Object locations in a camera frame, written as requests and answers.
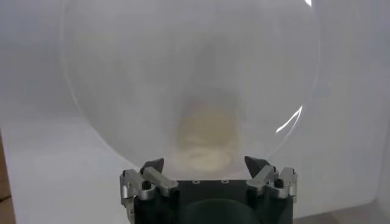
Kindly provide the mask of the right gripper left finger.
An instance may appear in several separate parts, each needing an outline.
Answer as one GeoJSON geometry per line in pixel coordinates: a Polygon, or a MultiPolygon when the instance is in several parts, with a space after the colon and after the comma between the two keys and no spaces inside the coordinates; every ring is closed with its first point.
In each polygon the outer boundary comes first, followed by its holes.
{"type": "Polygon", "coordinates": [[[121,204],[126,208],[135,198],[142,201],[153,200],[159,192],[170,197],[179,189],[179,182],[162,174],[164,159],[147,161],[143,167],[123,170],[119,176],[121,204]]]}

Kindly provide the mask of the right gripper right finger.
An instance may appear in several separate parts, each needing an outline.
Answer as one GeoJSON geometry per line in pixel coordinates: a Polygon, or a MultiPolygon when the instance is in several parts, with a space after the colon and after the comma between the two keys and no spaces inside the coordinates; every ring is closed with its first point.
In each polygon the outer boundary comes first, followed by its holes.
{"type": "Polygon", "coordinates": [[[297,201],[298,174],[295,169],[284,167],[279,172],[267,160],[252,156],[245,156],[244,162],[251,176],[246,185],[255,191],[256,196],[267,193],[276,200],[291,198],[297,201]]]}

